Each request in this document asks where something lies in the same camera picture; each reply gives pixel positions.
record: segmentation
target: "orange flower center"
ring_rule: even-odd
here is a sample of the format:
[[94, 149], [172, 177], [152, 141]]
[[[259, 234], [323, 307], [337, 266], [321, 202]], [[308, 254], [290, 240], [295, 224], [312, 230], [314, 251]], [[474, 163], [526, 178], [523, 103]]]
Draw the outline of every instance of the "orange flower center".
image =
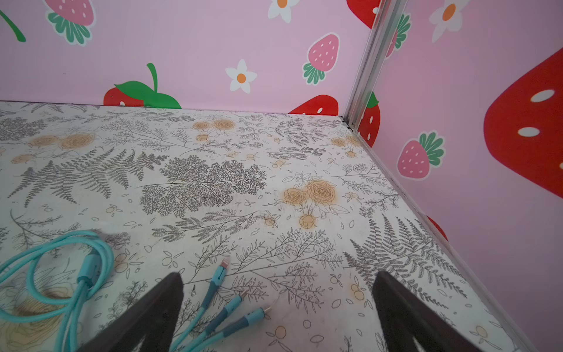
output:
[[450, 4], [444, 10], [444, 13], [442, 14], [442, 19], [444, 21], [448, 21], [449, 19], [451, 19], [453, 17], [454, 13], [455, 13], [455, 4]]

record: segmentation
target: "strawberry wallpaper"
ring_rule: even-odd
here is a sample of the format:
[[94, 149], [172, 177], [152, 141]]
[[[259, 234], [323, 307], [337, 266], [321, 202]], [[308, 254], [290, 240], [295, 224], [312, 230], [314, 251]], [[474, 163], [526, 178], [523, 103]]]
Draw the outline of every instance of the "strawberry wallpaper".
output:
[[0, 99], [15, 101], [289, 113], [322, 100], [315, 113], [337, 115], [370, 31], [336, 0], [26, 0], [0, 10]]
[[540, 351], [561, 349], [561, 13], [558, 0], [409, 2], [359, 127]]

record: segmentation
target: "pink strawberry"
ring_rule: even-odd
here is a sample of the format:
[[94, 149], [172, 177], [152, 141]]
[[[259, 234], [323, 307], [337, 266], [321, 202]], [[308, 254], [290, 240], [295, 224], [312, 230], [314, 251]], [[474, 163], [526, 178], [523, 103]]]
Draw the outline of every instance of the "pink strawberry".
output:
[[54, 11], [47, 13], [47, 20], [70, 44], [84, 46], [92, 38], [87, 28], [95, 20], [90, 0], [45, 0], [45, 4]]
[[309, 48], [309, 61], [303, 66], [303, 78], [307, 84], [317, 85], [324, 80], [325, 72], [329, 72], [338, 60], [338, 43], [336, 33], [328, 33]]
[[445, 152], [440, 146], [443, 143], [442, 137], [436, 139], [436, 131], [429, 135], [421, 133], [418, 140], [408, 141], [397, 162], [401, 176], [419, 180], [428, 177], [430, 167], [439, 167], [442, 163]]

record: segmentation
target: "pink wall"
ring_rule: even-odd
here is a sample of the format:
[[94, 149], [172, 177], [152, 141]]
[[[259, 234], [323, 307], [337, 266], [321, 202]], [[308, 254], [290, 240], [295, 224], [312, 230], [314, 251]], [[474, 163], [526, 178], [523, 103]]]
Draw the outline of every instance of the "pink wall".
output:
[[[46, 18], [53, 12], [46, 4], [67, 10], [74, 0], [3, 2], [0, 10], [26, 42], [0, 18], [0, 100], [102, 104], [114, 84], [139, 81], [152, 88], [146, 64], [153, 63], [158, 92], [183, 108], [282, 113], [329, 95], [343, 113], [369, 28], [346, 1], [289, 0], [289, 23], [281, 14], [269, 18], [277, 3], [92, 0], [95, 21], [86, 26], [92, 36], [81, 46], [70, 45]], [[331, 32], [340, 44], [334, 69], [317, 85], [307, 84], [308, 50]], [[241, 59], [257, 74], [250, 93], [230, 90], [226, 69]]]
[[[447, 16], [444, 11], [451, 3], [456, 11], [448, 23], [444, 18], [452, 8]], [[441, 28], [431, 23], [435, 11], [433, 22], [445, 28], [441, 36]], [[531, 94], [514, 98], [500, 125], [507, 138], [521, 143], [551, 138], [543, 140], [551, 144], [535, 146], [541, 152], [527, 169], [541, 170], [539, 164], [549, 161], [559, 190], [531, 182], [495, 159], [485, 143], [484, 119], [510, 85], [563, 47], [563, 2], [410, 1], [405, 12], [412, 24], [408, 37], [386, 60], [375, 89], [381, 110], [375, 152], [534, 345], [541, 351], [560, 349], [563, 63], [547, 77], [529, 81], [536, 86], [516, 89], [550, 89], [552, 97], [538, 103], [530, 102]], [[528, 121], [512, 126], [522, 114], [530, 114], [523, 116]], [[519, 136], [520, 127], [539, 127], [539, 135]], [[425, 179], [402, 177], [397, 160], [406, 142], [432, 130], [444, 138], [439, 167]], [[511, 140], [488, 142], [519, 153]], [[528, 155], [510, 157], [518, 161]]]

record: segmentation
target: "teal charging cable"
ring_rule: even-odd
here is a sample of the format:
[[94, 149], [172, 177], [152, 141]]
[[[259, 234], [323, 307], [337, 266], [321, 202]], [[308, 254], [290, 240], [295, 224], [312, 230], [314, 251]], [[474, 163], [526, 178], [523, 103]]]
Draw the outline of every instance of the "teal charging cable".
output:
[[[86, 244], [92, 247], [92, 250], [84, 259], [77, 278], [78, 286], [76, 287], [72, 297], [56, 299], [46, 297], [39, 293], [37, 287], [35, 287], [34, 276], [41, 257], [45, 253], [57, 247], [76, 243]], [[54, 351], [76, 351], [78, 349], [78, 319], [80, 317], [82, 306], [87, 300], [95, 295], [100, 287], [105, 283], [111, 273], [113, 260], [113, 252], [110, 246], [101, 240], [96, 233], [91, 231], [73, 231], [10, 258], [0, 265], [0, 285], [24, 265], [29, 264], [26, 276], [26, 286], [29, 294], [39, 302], [51, 305], [65, 305], [65, 307], [48, 313], [27, 317], [12, 315], [0, 309], [0, 319], [16, 324], [33, 323], [63, 314], [59, 332], [55, 341]], [[6, 271], [12, 264], [15, 265], [4, 274], [4, 271]]]
[[194, 329], [195, 325], [198, 321], [202, 318], [205, 311], [209, 308], [211, 301], [213, 300], [213, 296], [215, 292], [219, 289], [219, 286], [223, 283], [223, 279], [227, 274], [227, 267], [229, 266], [229, 259], [225, 258], [221, 261], [221, 265], [215, 270], [215, 274], [213, 278], [209, 282], [209, 288], [207, 289], [207, 294], [203, 299], [202, 305], [199, 307], [197, 314], [195, 315], [194, 319], [191, 321], [190, 325], [188, 325], [187, 329], [178, 336], [178, 338], [174, 341], [172, 346], [169, 349], [169, 352], [175, 351], [178, 346], [182, 343], [182, 341], [189, 335], [189, 333]]
[[211, 336], [207, 340], [204, 340], [201, 344], [197, 345], [194, 349], [189, 350], [189, 352], [201, 351], [202, 349], [209, 346], [210, 344], [213, 344], [213, 343], [215, 343], [219, 340], [222, 340], [223, 338], [225, 338], [229, 335], [232, 335], [235, 332], [244, 329], [245, 327], [249, 327], [252, 324], [255, 324], [255, 323], [261, 321], [266, 316], [266, 313], [270, 309], [271, 309], [271, 307], [269, 307], [269, 306], [265, 307], [265, 308], [258, 308], [257, 310], [253, 311], [252, 313], [247, 314], [246, 316], [240, 318], [236, 322], [234, 322], [234, 323], [228, 325], [227, 327], [225, 327], [224, 329], [218, 331], [215, 335]]
[[244, 298], [246, 297], [248, 293], [248, 290], [245, 289], [243, 293], [241, 293], [240, 295], [236, 295], [235, 297], [233, 297], [232, 300], [229, 301], [229, 303], [227, 303], [225, 305], [225, 307], [223, 307], [223, 309], [221, 309], [221, 311], [219, 312], [219, 314], [217, 314], [217, 316], [215, 317], [215, 319], [213, 319], [209, 325], [207, 325], [205, 327], [205, 329], [203, 330], [203, 332], [201, 334], [199, 334], [198, 337], [196, 337], [195, 339], [193, 339], [192, 342], [190, 342], [188, 344], [188, 346], [186, 346], [185, 351], [186, 352], [190, 352], [193, 348], [195, 348], [197, 345], [199, 345], [203, 340], [205, 340], [205, 338], [207, 338], [207, 336], [211, 335], [215, 329], [229, 316], [231, 315], [231, 313], [242, 303], [242, 301], [244, 300]]

